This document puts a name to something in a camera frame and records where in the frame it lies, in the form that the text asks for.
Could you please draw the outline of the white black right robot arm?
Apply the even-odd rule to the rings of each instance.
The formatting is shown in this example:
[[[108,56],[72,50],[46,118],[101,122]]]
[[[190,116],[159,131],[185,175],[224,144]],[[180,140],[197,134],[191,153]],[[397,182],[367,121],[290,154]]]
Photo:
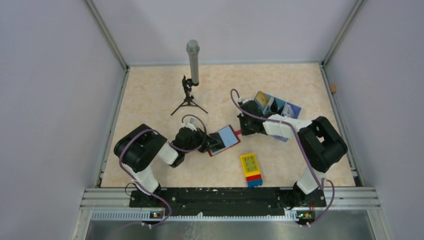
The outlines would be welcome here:
[[[330,121],[319,116],[313,120],[301,120],[276,112],[263,114],[254,100],[236,102],[241,111],[240,127],[248,134],[264,134],[296,140],[305,159],[306,168],[293,185],[294,202],[307,206],[314,192],[324,187],[324,177],[332,165],[347,153],[348,147]]]

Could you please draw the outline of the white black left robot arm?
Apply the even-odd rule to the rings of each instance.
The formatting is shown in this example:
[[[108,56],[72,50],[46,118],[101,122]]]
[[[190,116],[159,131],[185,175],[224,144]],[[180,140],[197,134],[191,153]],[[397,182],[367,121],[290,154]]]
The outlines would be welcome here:
[[[141,200],[149,207],[160,202],[159,182],[154,177],[151,163],[160,159],[172,168],[178,167],[191,151],[205,153],[214,148],[224,147],[221,136],[187,123],[179,129],[172,142],[146,124],[131,131],[117,142],[114,154],[119,158],[120,167],[131,177],[142,191]]]

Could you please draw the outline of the red leather card holder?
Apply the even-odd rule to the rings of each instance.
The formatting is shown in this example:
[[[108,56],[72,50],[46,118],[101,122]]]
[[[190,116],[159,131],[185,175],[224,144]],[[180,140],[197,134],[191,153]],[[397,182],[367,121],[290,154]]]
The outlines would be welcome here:
[[[210,157],[216,156],[241,142],[240,138],[236,134],[236,131],[231,125],[225,126],[224,128],[218,130],[216,134],[219,135],[223,147],[219,149],[217,147],[213,147],[208,150]]]

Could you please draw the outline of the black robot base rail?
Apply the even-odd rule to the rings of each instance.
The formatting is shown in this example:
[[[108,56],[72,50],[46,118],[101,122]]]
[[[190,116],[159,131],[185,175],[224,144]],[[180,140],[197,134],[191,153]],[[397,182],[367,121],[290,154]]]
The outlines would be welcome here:
[[[282,216],[294,208],[326,207],[323,191],[303,196],[286,187],[162,188],[158,195],[171,207],[173,217]]]

